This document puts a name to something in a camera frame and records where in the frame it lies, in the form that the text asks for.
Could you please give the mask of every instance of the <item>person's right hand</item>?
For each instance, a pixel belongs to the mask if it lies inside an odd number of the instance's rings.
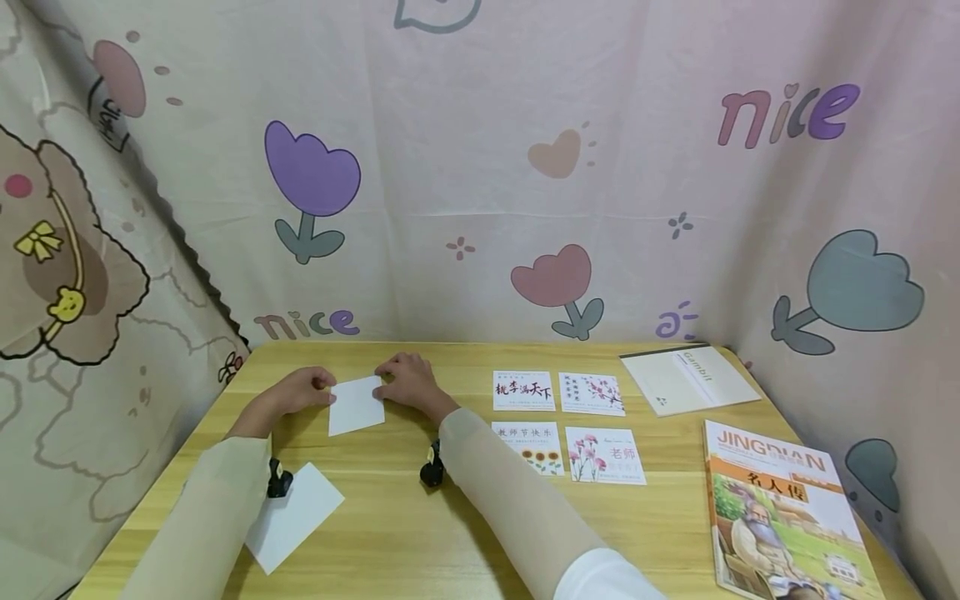
[[[373,397],[416,408],[438,426],[444,417],[460,408],[437,385],[430,361],[415,352],[400,352],[377,367],[374,373],[381,377],[392,375],[394,380],[373,390]]]

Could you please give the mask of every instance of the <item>black binder clip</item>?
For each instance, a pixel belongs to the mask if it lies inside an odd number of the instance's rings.
[[[267,482],[267,497],[282,498],[290,491],[290,484],[294,481],[294,474],[283,470],[283,465],[276,458],[270,459],[270,481]]]
[[[440,460],[440,440],[432,443],[426,453],[426,465],[420,467],[420,480],[427,488],[436,488],[444,482],[444,462]]]

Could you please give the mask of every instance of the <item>person's left hand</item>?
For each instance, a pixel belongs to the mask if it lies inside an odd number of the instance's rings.
[[[303,367],[272,385],[263,395],[275,402],[284,415],[297,413],[308,406],[328,406],[337,399],[330,388],[337,379],[323,367]]]

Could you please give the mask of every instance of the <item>book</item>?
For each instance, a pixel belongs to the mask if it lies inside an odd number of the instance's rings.
[[[620,356],[658,417],[752,402],[750,382],[709,344]]]
[[[883,600],[829,454],[706,421],[717,583],[755,600]]]

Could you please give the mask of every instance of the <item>card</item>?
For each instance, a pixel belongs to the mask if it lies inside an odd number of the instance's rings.
[[[282,498],[268,498],[247,534],[247,547],[270,575],[293,554],[344,497],[312,463],[304,465]]]
[[[625,354],[620,360],[659,417],[761,398],[709,345]]]
[[[630,429],[567,427],[566,449],[573,481],[647,485]]]
[[[563,475],[564,456],[554,422],[491,423],[493,431],[541,475]]]
[[[550,373],[546,371],[494,371],[493,410],[555,411]]]
[[[560,373],[560,408],[565,413],[626,417],[620,386],[612,375]]]
[[[364,377],[338,383],[330,389],[337,401],[330,405],[331,438],[349,431],[378,425],[386,420],[383,402],[373,397],[373,390],[383,385],[379,377]]]

